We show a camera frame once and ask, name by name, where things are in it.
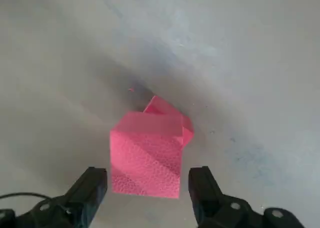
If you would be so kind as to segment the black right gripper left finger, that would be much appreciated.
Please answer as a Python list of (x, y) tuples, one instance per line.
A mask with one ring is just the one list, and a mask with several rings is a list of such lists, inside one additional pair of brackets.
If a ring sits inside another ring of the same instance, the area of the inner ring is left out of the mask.
[(0, 210), (1, 227), (89, 227), (108, 190), (108, 173), (104, 168), (89, 167), (61, 196), (49, 197), (34, 192), (1, 195), (41, 198), (28, 212), (16, 215), (13, 209)]

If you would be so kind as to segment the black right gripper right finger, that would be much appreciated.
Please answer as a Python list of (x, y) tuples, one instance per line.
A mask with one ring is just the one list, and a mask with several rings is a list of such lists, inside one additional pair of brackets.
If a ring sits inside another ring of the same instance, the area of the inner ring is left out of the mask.
[(288, 210), (270, 207), (260, 214), (247, 201), (223, 194), (207, 166), (189, 170), (188, 191), (198, 227), (303, 227)]

